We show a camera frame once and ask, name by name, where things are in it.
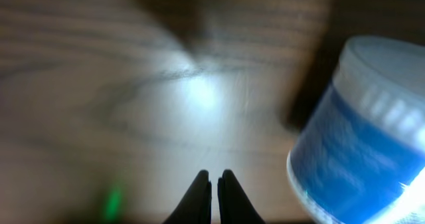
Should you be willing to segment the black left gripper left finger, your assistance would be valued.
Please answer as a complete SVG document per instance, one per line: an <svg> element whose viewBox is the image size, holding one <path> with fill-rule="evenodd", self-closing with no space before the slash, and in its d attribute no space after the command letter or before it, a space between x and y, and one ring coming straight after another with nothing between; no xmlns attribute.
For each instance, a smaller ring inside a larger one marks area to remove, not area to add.
<svg viewBox="0 0 425 224"><path fill-rule="evenodd" d="M163 224L211 224L212 184L201 170Z"/></svg>

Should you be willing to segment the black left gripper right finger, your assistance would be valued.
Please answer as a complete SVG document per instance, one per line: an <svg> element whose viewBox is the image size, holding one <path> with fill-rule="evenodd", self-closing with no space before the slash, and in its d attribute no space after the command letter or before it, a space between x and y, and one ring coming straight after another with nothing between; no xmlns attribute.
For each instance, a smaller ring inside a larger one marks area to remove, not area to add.
<svg viewBox="0 0 425 224"><path fill-rule="evenodd" d="M230 169L218 179L218 204L222 224L265 224Z"/></svg>

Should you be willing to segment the white round tub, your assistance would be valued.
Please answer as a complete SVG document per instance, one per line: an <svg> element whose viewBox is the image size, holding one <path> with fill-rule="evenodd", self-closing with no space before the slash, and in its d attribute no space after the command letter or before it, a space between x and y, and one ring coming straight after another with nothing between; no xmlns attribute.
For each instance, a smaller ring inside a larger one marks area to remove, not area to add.
<svg viewBox="0 0 425 224"><path fill-rule="evenodd" d="M424 47L349 39L287 170L316 223L423 223Z"/></svg>

